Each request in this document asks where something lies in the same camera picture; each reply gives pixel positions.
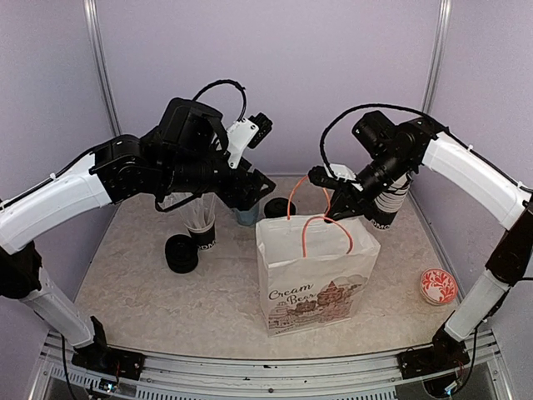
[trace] black wire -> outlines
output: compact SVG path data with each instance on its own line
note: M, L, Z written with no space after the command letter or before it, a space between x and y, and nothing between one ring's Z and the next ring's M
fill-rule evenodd
M241 121L244 118L244 114L247 111L247 95L244 93L245 88L237 81L233 81L231 79L219 79L218 81L211 82L205 87L200 90L196 94L195 97L192 98L193 101L196 101L203 93L207 92L209 89L214 88L215 86L220 85L232 85L234 86L239 92L241 92L242 96L242 109L241 109L241 115L239 115L238 121Z
M470 380L470 377L472 376L472 371L474 371L474 365L476 364L477 329L478 329L478 327L479 327L479 325L474 330L474 348L472 349L472 362L471 362L470 369L468 370L468 375L466 375L466 379L461 383L461 385L457 388L457 390L455 390L451 394L451 396L455 396L458 392L460 392L461 390L463 390L465 388L466 384Z
M65 372L65 381L67 381L68 391L70 392L72 400L77 400L77 397L74 394L74 391L72 390L72 386L70 384L70 378L68 377L67 356L65 356L65 337L63 335L61 335L61 345L62 345L63 371Z
M335 118L333 120L333 122L331 122L328 125L328 127L324 130L324 132L321 135L321 138L320 138L320 154L321 154L321 157L322 157L322 161L324 162L324 166L326 167L327 171L331 174L332 177L335 177L336 175L333 172L333 170L331 169L330 162L329 162L329 160L327 159L327 156L326 156L326 149L325 149L326 136L333 129L333 127L335 125L337 125L346 115L354 113L355 111L366 109L366 108L389 108L391 110L404 111L406 113L413 113L415 115L421 116L421 117L425 118L429 123L431 123L433 125L444 127L444 132L448 136L450 136L452 139L454 139L462 147L469 148L457 136L455 136L453 133L451 133L450 129L448 127L446 127L445 125L439 123L432 116L430 116L429 114L426 114L425 112L415 110L414 108L397 106L397 105L394 105L394 104L385 104L385 103L380 103L380 102L371 102L371 103L368 103L368 104L361 104L359 106L348 108L345 112L343 112L341 115L339 115L337 118ZM519 183L515 179L513 179L512 177L507 175L505 172L503 172L501 169L499 169L496 165L494 165L488 159L486 159L485 157L481 156L478 152L475 152L473 149L469 149L469 151L470 151L470 153L472 153L473 155L478 157L481 161L483 161L484 163L488 164L491 168L495 169L499 174L501 174L501 176L503 176L505 179L507 179L513 185L517 186L518 188L520 188L524 192L533 194L533 189L528 188L528 187L520 186Z
M59 178L61 177L66 171L68 171L70 168L72 168L74 166L74 164L76 164L78 161L80 161L82 158L84 158L85 156L87 156L90 152L92 152L94 150L94 147L91 147L89 148L88 150L86 150L85 152L81 153L79 156L77 156L76 158L74 158L66 167L64 167L61 171L57 172L56 173L56 178ZM48 185L49 183L53 182L53 179L51 178L47 178L45 179L44 181L40 182L38 185L28 189L26 192L24 193L21 193L19 194L18 196L16 196L15 198L12 198L11 200L9 200L8 202L6 202L5 204L2 205L3 208L7 208L9 206L12 206L14 203L22 200L23 198L25 198L26 196L29 196L30 194L36 192L37 190L39 190L40 188L43 188L45 187L46 185Z

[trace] black mount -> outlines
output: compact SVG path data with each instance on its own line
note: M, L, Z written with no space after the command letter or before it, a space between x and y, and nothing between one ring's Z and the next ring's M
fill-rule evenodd
M404 379L448 371L470 362L464 342L453 340L444 325L436 332L432 345L401 352L397 358Z
M130 352L107 345L103 325L91 317L94 325L94 342L86 347L76 348L72 364L113 377L139 380L145 356L139 352Z
M532 249L533 202L530 200L518 221L504 233L486 262L486 269L499 281L514 286L526 274Z

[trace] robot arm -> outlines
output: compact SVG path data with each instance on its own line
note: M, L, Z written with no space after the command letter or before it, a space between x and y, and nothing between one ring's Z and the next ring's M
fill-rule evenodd
M317 186L335 190L330 218L364 215L372 220L375 203L383 193L406 174L417 173L423 165L469 193L506 229L485 272L437 331L432 347L399 355L404 378L454 368L459 362L466 364L469 360L464 340L499 309L526 272L533 248L531 191L432 119L423 117L395 125L381 112L369 112L352 133L373 158L359 174L342 165L330 165L324 153L325 167L314 167L309 172L310 180Z
M247 210L275 184L242 157L271 131L263 114L240 118L226 131L222 115L205 104L172 99L160 123L144 137L121 135L87 150L36 187L0 202L0 296L18 299L56 328L85 368L138 379L143 355L107 346L102 324L82 315L56 287L33 239L94 208L138 193L215 193L228 207Z

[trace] lavender backdrop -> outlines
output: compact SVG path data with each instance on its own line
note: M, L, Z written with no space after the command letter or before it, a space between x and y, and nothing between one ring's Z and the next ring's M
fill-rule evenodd
M419 107L439 2L171 0L99 2L117 112L125 133L155 126L170 98L233 78L247 88L247 116L274 129L246 156L263 172L306 173L320 161L318 139L346 108L366 102ZM237 117L232 87L202 101ZM369 157L350 138L357 116L331 134L328 154L358 169Z
M454 2L433 114L514 178L533 177L533 3ZM469 289L503 229L444 178L423 171L416 197ZM528 275L533 275L530 267ZM520 283L493 327L518 398L533 393L533 287Z
M82 2L0 1L0 197L10 198L111 137ZM71 298L111 217L90 212L37 240ZM0 398L24 398L47 325L0 297Z

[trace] black cup lid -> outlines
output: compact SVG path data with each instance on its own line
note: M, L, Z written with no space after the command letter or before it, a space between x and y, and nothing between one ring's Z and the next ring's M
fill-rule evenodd
M270 202L265 204L265 217L279 218L286 217L286 206L289 200L284 197L275 197ZM291 202L291 215L296 214L296 206Z
M198 265L198 249L187 235L170 237L165 244L168 267L175 273L189 273Z

